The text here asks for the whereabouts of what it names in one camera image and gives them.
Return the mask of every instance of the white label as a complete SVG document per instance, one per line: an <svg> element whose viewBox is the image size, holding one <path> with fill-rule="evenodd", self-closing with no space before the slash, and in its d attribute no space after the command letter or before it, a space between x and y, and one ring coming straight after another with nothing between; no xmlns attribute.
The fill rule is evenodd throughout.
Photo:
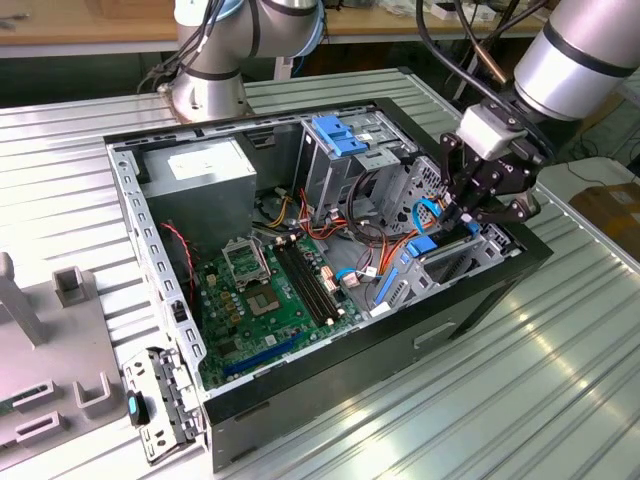
<svg viewBox="0 0 640 480"><path fill-rule="evenodd" d="M231 142L218 142L206 150L173 155L168 163L176 180L184 180L215 173L222 165L237 158L238 152Z"/></svg>
<svg viewBox="0 0 640 480"><path fill-rule="evenodd" d="M630 205L632 203L636 203L633 200L633 197L629 195L627 192L609 192L613 198L615 198L618 203L622 205Z"/></svg>

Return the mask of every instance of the cardboard box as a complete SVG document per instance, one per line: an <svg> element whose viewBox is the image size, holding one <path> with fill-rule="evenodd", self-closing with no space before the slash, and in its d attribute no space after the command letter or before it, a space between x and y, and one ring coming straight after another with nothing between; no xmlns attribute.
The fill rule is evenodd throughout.
<svg viewBox="0 0 640 480"><path fill-rule="evenodd" d="M97 3L105 18L160 19L173 18L174 0L87 0Z"/></svg>
<svg viewBox="0 0 640 480"><path fill-rule="evenodd" d="M640 185L590 187L569 204L640 261Z"/></svg>

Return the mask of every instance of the aluminum table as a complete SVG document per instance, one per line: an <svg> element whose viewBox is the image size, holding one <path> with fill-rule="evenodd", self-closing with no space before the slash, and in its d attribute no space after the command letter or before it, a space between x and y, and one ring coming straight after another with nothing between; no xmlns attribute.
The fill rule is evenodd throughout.
<svg viewBox="0 0 640 480"><path fill-rule="evenodd" d="M391 97L434 137L458 117L395 69L248 84L247 94L258 112ZM164 338L101 137L175 123L157 95L0 111L0 249L22 252L20 285L68 265L92 270L119 362ZM215 478L640 476L638 266L539 189L544 209L529 226L555 254L477 329ZM60 477L214 478L199 447L149 467L128 418L3 472Z"/></svg>

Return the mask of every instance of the blue latch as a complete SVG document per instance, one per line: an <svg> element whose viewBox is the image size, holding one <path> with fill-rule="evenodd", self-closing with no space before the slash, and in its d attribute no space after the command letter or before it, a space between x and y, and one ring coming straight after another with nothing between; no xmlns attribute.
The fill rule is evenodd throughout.
<svg viewBox="0 0 640 480"><path fill-rule="evenodd" d="M438 248L429 235L422 235L420 237L414 238L407 243L407 250L411 254L413 258L419 257L420 255L424 255L431 250Z"/></svg>
<svg viewBox="0 0 640 480"><path fill-rule="evenodd" d="M315 117L312 123L313 128L339 157L362 153L368 148L366 144L358 141L351 133L351 128L335 115Z"/></svg>
<svg viewBox="0 0 640 480"><path fill-rule="evenodd" d="M373 301L373 303L375 303L376 305L380 305L382 303L382 300L384 300L384 296L389 291L389 288L391 288L391 284L393 283L394 278L396 278L397 276L398 269L394 267L393 270L389 272L389 276L384 281L384 284L382 285L382 288L380 289L380 292L378 293L378 296Z"/></svg>
<svg viewBox="0 0 640 480"><path fill-rule="evenodd" d="M473 235L474 237L478 234L478 232L480 231L480 225L478 225L476 222L469 222L467 223L467 228L469 229L469 231L471 232L471 235Z"/></svg>

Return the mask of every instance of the blue pcie slot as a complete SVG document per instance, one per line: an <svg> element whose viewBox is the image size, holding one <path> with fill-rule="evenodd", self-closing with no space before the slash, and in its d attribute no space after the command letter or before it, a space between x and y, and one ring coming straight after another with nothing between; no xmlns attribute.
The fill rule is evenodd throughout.
<svg viewBox="0 0 640 480"><path fill-rule="evenodd" d="M228 367L224 367L222 369L224 375L226 377L230 375L235 375L236 373L244 372L245 370L250 369L251 367L255 367L256 365L260 365L267 360L272 359L273 357L277 357L282 355L283 353L287 353L295 346L296 340L298 340L300 335L296 335L295 337L291 337L288 340L285 340L278 345L275 345L264 352L257 353L253 357L249 357L245 360L241 360L238 363L234 363L233 365L229 365Z"/></svg>

